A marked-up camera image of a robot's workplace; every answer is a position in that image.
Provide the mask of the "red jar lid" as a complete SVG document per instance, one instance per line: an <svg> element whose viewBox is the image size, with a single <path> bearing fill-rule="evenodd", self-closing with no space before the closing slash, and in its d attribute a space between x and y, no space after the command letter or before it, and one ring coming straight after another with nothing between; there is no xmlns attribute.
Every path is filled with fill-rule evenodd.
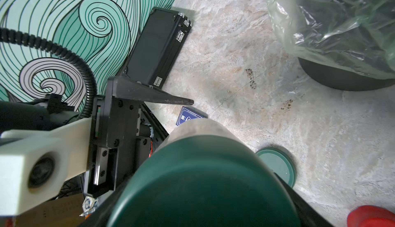
<svg viewBox="0 0 395 227"><path fill-rule="evenodd" d="M395 214L378 206L359 206L348 215L347 227L395 227Z"/></svg>

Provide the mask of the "black bin with green liner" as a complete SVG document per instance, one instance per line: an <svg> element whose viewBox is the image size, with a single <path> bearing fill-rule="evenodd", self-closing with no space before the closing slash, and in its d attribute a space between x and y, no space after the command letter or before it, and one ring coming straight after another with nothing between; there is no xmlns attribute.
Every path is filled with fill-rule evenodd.
<svg viewBox="0 0 395 227"><path fill-rule="evenodd" d="M273 30L304 72L337 90L395 83L395 0L267 0Z"/></svg>

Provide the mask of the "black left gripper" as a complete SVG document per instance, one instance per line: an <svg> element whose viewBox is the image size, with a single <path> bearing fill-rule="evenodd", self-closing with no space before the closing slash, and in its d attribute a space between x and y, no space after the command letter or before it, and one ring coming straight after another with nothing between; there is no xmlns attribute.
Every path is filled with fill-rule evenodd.
<svg viewBox="0 0 395 227"><path fill-rule="evenodd" d="M171 95L152 85L123 76L110 77L106 97L94 100L87 166L87 194L101 196L129 179L146 159L151 130L141 122L142 103L193 105L194 100Z"/></svg>

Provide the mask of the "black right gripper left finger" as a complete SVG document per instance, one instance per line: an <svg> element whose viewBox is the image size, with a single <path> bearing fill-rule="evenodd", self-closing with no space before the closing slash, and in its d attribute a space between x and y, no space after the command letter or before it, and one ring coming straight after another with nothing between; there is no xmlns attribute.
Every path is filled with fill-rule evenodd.
<svg viewBox="0 0 395 227"><path fill-rule="evenodd" d="M128 177L116 190L106 193L108 197L79 227L106 227L114 207L130 179L131 177Z"/></svg>

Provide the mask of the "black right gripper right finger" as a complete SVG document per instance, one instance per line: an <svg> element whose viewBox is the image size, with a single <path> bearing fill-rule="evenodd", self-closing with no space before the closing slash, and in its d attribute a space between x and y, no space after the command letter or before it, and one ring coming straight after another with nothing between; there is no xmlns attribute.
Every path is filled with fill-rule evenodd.
<svg viewBox="0 0 395 227"><path fill-rule="evenodd" d="M306 201L304 201L287 183L285 183L278 175L279 179L292 202L296 207L299 220L302 227L333 227L324 217L314 210Z"/></svg>

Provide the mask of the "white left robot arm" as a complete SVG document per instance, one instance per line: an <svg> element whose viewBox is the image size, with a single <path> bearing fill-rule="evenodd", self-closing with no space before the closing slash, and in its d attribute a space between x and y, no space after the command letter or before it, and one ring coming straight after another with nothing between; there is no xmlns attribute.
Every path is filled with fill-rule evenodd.
<svg viewBox="0 0 395 227"><path fill-rule="evenodd" d="M87 118L89 151L84 193L99 197L116 190L166 137L146 103L192 105L193 100L168 94L123 76L108 79L103 95L88 64L71 50L52 41L1 28L1 42L51 54L28 63L21 86L34 95L26 103L1 103L1 131L49 131Z"/></svg>

